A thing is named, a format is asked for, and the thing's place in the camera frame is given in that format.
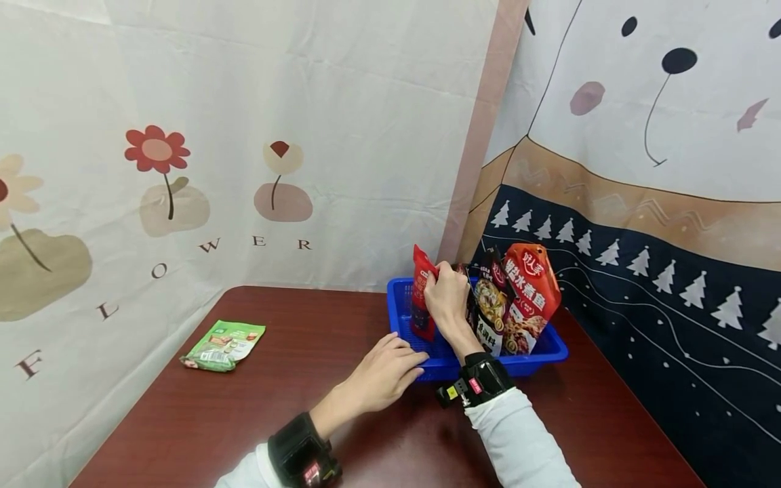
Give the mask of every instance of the packaged food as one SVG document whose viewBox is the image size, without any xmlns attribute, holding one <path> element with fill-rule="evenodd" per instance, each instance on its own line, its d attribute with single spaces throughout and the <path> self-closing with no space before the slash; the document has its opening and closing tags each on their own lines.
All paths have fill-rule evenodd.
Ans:
<svg viewBox="0 0 781 488">
<path fill-rule="evenodd" d="M 434 278 L 437 278 L 437 267 L 429 260 L 428 255 L 418 247 L 418 244 L 415 244 L 412 260 L 415 262 L 415 274 L 412 279 L 412 326 L 410 329 L 421 339 L 433 342 L 434 319 L 426 308 L 426 297 L 423 292 L 426 289 L 429 273 L 433 273 Z"/>
<path fill-rule="evenodd" d="M 487 249 L 468 306 L 475 335 L 483 349 L 493 356 L 501 353 L 508 293 L 512 294 L 512 287 L 508 286 L 499 253 L 495 248 Z"/>
<path fill-rule="evenodd" d="M 193 369 L 228 372 L 246 358 L 266 326 L 218 320 L 180 362 Z"/>
<path fill-rule="evenodd" d="M 556 276 L 539 244 L 510 246 L 504 271 L 513 298 L 505 313 L 503 352 L 529 354 L 562 302 Z"/>
</svg>

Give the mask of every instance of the green package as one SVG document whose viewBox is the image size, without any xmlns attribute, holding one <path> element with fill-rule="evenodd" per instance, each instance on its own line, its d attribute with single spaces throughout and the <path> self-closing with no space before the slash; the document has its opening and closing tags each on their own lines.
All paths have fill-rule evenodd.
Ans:
<svg viewBox="0 0 781 488">
<path fill-rule="evenodd" d="M 266 326 L 218 320 L 186 356 L 179 360 L 188 368 L 228 372 L 247 357 L 266 331 Z"/>
</svg>

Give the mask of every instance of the bear nose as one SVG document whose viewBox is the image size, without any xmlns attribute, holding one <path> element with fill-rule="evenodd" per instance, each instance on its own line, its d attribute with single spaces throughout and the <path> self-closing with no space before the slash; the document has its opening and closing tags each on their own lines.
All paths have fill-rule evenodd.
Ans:
<svg viewBox="0 0 781 488">
<path fill-rule="evenodd" d="M 667 74 L 678 74 L 688 71 L 697 64 L 697 54 L 688 48 L 675 48 L 662 58 L 662 69 Z"/>
</svg>

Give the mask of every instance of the white sleeve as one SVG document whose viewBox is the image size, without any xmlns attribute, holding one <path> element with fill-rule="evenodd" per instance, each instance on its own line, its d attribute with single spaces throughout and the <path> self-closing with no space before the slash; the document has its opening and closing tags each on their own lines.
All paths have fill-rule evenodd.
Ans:
<svg viewBox="0 0 781 488">
<path fill-rule="evenodd" d="M 505 488 L 580 488 L 562 450 L 522 391 L 513 388 L 466 415 Z"/>
<path fill-rule="evenodd" d="M 244 456 L 236 469 L 217 480 L 215 488 L 284 488 L 269 459 L 269 447 L 263 443 Z"/>
</svg>

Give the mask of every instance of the wrist-mounted device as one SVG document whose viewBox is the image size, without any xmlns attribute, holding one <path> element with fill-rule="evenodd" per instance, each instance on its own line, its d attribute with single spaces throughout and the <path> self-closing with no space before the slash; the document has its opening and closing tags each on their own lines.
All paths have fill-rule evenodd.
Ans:
<svg viewBox="0 0 781 488">
<path fill-rule="evenodd" d="M 282 484 L 293 488 L 320 488 L 339 478 L 341 467 L 330 452 L 331 442 L 320 439 L 308 412 L 269 439 L 271 465 Z"/>
<path fill-rule="evenodd" d="M 437 400 L 447 408 L 459 397 L 464 407 L 474 407 L 515 388 L 507 369 L 487 352 L 477 352 L 464 358 L 458 381 L 437 390 Z"/>
</svg>

